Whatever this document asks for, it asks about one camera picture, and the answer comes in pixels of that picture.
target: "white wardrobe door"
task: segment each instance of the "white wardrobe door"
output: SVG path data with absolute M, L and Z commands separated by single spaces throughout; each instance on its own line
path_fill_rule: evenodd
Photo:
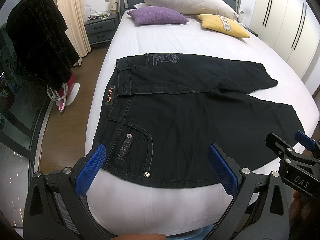
M 310 7 L 307 6 L 303 29 L 301 34 L 298 34 L 294 50 L 287 61 L 289 66 L 293 68 L 300 78 L 307 70 L 313 58 L 316 47 L 318 46 L 319 37 L 320 25 Z
M 271 0 L 256 0 L 250 22 L 250 29 L 258 35 L 262 33 L 264 28 L 263 22 L 266 20 L 267 9 L 269 8 L 268 5 L 270 5 L 270 1 Z
M 272 0 L 270 5 L 265 27 L 259 38 L 271 48 L 274 47 L 278 38 L 287 9 L 287 3 L 288 0 Z
M 288 0 L 282 27 L 273 47 L 285 61 L 289 59 L 293 50 L 293 42 L 298 38 L 298 30 L 301 29 L 303 21 L 304 4 L 306 4 L 305 0 Z

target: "glass door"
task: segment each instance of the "glass door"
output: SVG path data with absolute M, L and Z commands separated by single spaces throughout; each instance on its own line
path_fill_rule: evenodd
M 19 1 L 6 0 L 0 8 L 0 210 L 15 228 L 23 227 L 39 131 L 50 102 L 46 88 L 23 72 L 6 32 Z

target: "bed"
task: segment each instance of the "bed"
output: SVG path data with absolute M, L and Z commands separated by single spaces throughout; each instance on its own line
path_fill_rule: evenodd
M 238 3 L 236 0 L 227 1 L 235 10 L 239 10 L 240 0 L 237 0 Z M 239 39 L 203 29 L 201 22 L 191 16 L 187 16 L 188 24 L 138 26 L 126 10 L 141 2 L 118 1 L 121 23 L 96 84 L 86 132 L 86 153 L 92 148 L 103 95 L 116 66 L 116 59 L 144 53 L 188 53 L 260 62 L 279 84 L 250 95 L 292 105 L 305 133 L 308 136 L 313 134 L 319 121 L 319 111 L 310 93 L 289 65 L 259 38 L 251 35 L 251 38 Z M 294 149 L 302 153 L 304 147 L 297 144 Z M 279 159 L 275 159 L 255 172 L 269 174 L 278 168 Z M 221 184 L 188 189 L 151 188 L 122 180 L 102 169 L 87 193 L 91 214 L 100 225 L 115 235 L 175 235 L 201 228 L 217 222 L 231 199 Z

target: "jeans pocket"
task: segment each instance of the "jeans pocket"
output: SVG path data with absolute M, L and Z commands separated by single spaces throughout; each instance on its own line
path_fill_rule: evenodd
M 128 120 L 116 117 L 122 124 L 119 136 L 112 148 L 110 164 L 129 173 L 150 177 L 153 141 L 147 130 Z

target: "screw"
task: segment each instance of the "screw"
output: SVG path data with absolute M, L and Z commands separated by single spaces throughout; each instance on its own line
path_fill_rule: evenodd
M 249 174 L 250 173 L 250 170 L 248 168 L 242 168 L 242 172 L 244 174 Z
M 40 177 L 40 176 L 41 176 L 41 171 L 36 171 L 35 174 L 34 174 L 34 176 L 35 176 L 36 178 Z
M 63 172 L 64 174 L 69 174 L 69 173 L 71 172 L 71 168 L 70 168 L 70 167 L 66 167 L 66 168 L 64 168 L 64 169 L 62 170 L 62 172 Z
M 277 171 L 273 171 L 272 175 L 275 176 L 275 177 L 279 177 L 279 173 Z

